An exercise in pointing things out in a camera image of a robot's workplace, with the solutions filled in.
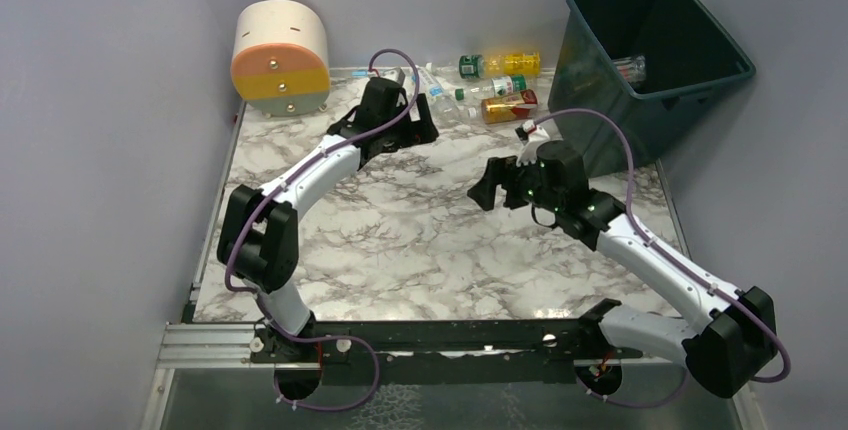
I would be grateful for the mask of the clear bottle purple-blue label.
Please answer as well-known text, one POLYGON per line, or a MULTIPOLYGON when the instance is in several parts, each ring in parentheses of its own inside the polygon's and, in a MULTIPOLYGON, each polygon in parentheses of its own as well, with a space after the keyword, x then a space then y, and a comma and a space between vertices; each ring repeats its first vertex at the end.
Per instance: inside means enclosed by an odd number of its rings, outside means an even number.
POLYGON ((615 59, 612 63, 633 88, 639 88, 647 79, 647 62, 643 54, 615 59))

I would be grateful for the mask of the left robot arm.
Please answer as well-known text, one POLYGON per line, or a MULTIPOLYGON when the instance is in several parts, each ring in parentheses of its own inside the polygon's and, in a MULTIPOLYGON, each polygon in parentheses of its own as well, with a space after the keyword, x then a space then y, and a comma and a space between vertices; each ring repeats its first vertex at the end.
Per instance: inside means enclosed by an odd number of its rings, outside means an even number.
POLYGON ((225 283, 251 294, 280 333, 303 339, 312 312, 293 274, 299 223, 340 182, 381 154, 434 142, 439 136, 427 97, 393 81, 368 81, 358 105, 332 123, 317 146, 291 169, 259 187, 240 185, 226 204, 216 255, 225 283))

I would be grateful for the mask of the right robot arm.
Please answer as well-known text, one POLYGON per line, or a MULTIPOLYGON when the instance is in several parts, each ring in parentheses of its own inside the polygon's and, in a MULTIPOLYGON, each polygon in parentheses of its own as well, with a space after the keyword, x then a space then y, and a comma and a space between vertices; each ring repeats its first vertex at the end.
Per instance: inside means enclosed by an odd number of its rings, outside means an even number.
POLYGON ((729 398, 785 348, 776 332, 772 298, 742 291, 704 270, 648 231, 624 202, 590 187, 582 158, 564 141, 528 144, 530 156, 493 157, 468 197, 482 210, 504 206, 550 212, 560 229, 614 260, 678 312, 663 317, 605 299, 580 319, 581 341, 597 354, 638 350, 685 368, 702 388, 729 398))

